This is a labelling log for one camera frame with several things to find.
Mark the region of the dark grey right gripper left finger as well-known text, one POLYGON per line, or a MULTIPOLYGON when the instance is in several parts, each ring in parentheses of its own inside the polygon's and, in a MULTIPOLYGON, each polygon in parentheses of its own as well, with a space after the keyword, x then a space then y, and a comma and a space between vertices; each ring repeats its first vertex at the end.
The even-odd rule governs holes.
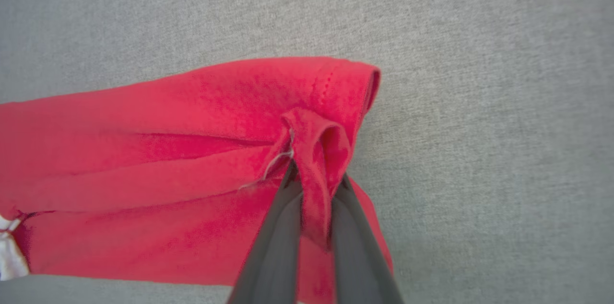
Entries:
POLYGON ((291 161, 227 304, 296 304, 302 196, 291 161))

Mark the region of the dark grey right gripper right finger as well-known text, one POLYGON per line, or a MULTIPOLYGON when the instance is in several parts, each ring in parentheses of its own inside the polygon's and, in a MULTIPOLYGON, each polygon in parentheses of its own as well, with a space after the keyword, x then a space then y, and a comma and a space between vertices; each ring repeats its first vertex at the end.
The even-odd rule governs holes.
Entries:
POLYGON ((349 176, 332 199, 336 304, 404 304, 349 176))

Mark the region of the red and white shirt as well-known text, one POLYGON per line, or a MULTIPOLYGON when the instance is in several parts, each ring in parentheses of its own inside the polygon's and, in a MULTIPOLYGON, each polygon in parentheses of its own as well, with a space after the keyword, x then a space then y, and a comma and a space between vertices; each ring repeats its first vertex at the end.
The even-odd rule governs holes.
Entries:
POLYGON ((289 163, 305 190, 297 298, 333 304, 331 200, 380 70, 219 64, 0 105, 0 281, 232 286, 289 163))

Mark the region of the grey fabric sofa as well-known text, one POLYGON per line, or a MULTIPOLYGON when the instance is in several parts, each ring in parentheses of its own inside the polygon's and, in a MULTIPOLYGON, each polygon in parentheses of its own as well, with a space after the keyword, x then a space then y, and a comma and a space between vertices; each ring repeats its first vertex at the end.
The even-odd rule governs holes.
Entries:
POLYGON ((407 304, 614 304, 614 0, 0 0, 0 102, 274 56, 381 69, 349 172, 407 304))

